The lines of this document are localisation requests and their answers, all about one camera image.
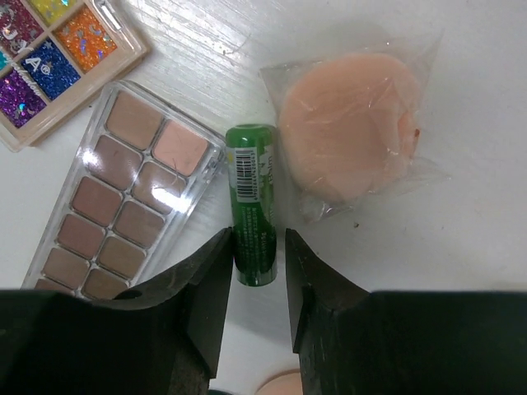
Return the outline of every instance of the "cosmetics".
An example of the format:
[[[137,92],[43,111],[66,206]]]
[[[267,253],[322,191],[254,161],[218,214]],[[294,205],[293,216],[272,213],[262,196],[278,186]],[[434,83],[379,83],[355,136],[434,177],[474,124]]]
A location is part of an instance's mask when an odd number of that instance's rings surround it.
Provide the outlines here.
[[[23,287],[111,299],[156,274],[225,142],[131,82],[101,94]]]
[[[273,130],[246,124],[226,134],[236,272],[246,286],[265,286],[277,276]]]
[[[0,138],[19,151],[137,64],[148,47],[108,0],[9,0],[0,5],[0,50]]]
[[[279,119],[302,192],[350,202],[405,176],[421,91],[412,70],[384,53],[355,53],[307,72],[287,92]]]
[[[256,395],[302,395],[300,372],[281,374],[269,380]]]

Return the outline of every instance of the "concealer palette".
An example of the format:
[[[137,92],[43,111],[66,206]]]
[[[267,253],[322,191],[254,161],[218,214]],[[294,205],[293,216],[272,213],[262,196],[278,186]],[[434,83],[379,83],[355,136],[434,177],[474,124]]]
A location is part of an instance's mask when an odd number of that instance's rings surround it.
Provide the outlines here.
[[[222,137],[140,86],[109,84],[24,287],[112,299],[150,278],[224,161]]]
[[[1,0],[0,138],[37,142],[147,51],[108,0]]]

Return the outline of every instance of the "purple glitter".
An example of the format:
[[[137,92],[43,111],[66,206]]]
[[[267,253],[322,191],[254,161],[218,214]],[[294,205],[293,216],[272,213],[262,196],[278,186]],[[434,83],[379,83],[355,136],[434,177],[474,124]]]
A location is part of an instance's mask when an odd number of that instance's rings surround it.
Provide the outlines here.
[[[0,109],[17,128],[22,127],[45,106],[46,103],[15,70],[0,79]]]

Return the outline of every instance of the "blue glitter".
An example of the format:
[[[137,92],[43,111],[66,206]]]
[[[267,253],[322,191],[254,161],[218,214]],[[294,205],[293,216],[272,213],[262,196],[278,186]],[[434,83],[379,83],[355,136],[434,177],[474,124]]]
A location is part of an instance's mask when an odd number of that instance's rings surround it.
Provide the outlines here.
[[[21,65],[51,100],[81,78],[50,39],[23,59]]]
[[[0,70],[2,70],[6,64],[7,64],[6,57],[3,56],[3,53],[0,53]]]

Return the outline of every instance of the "beige concealer pan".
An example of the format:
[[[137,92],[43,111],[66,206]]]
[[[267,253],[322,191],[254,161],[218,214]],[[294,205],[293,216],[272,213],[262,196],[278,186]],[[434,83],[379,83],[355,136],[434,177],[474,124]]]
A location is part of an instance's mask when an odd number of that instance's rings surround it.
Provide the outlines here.
[[[224,152],[216,133],[141,87],[111,84],[23,286],[112,299],[150,278]]]

